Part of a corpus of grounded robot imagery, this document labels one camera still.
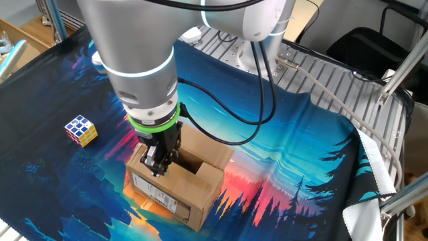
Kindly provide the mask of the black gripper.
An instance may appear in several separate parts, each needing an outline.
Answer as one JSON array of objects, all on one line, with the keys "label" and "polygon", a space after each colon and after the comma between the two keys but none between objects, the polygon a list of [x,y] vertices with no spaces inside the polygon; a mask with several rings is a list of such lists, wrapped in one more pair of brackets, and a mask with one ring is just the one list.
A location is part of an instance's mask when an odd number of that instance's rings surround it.
[{"label": "black gripper", "polygon": [[140,162],[150,170],[152,176],[165,175],[169,165],[179,159],[182,127],[183,123],[178,121],[158,133],[136,131],[139,141],[148,147]]}]

